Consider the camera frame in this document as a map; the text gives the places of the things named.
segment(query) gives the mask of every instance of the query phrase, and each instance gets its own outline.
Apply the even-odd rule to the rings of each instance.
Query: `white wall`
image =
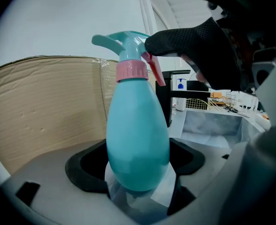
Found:
[[[118,59],[94,34],[145,32],[139,0],[13,0],[0,19],[0,66],[36,55]]]

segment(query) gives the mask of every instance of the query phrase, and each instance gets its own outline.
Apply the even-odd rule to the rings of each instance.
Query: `brown cardboard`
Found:
[[[222,93],[221,92],[213,92],[212,97],[213,98],[222,98]]]
[[[9,173],[42,153],[105,138],[115,71],[116,61],[75,56],[0,67],[0,161]]]

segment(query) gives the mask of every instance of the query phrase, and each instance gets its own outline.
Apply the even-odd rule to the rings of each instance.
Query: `pink bottle cap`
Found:
[[[141,60],[119,62],[116,68],[116,81],[128,78],[145,78],[148,80],[146,64]]]
[[[152,72],[160,86],[165,86],[164,78],[160,69],[157,57],[148,52],[142,54],[142,57],[150,65]],[[145,78],[148,80],[146,64],[141,60],[126,60],[119,62],[116,68],[116,81],[128,78]]]

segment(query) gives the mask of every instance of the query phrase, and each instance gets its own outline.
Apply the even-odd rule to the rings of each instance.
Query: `black holder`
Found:
[[[172,75],[189,74],[190,70],[166,71],[162,72],[165,86],[160,86],[156,82],[156,95],[162,107],[167,127],[171,124],[172,98],[198,98],[207,100],[209,92],[199,91],[176,91],[172,90]]]
[[[195,197],[180,184],[180,175],[190,175],[200,169],[205,163],[205,156],[189,146],[170,138],[170,163],[176,172],[176,185],[168,209],[171,215],[190,202]],[[105,169],[108,163],[107,144],[103,140],[96,145],[76,153],[65,164],[69,180],[85,192],[104,193],[110,197],[105,179]]]

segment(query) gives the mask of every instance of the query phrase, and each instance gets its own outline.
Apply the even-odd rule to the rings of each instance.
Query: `white ceiling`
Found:
[[[189,28],[200,25],[211,13],[205,0],[167,0],[180,28]]]

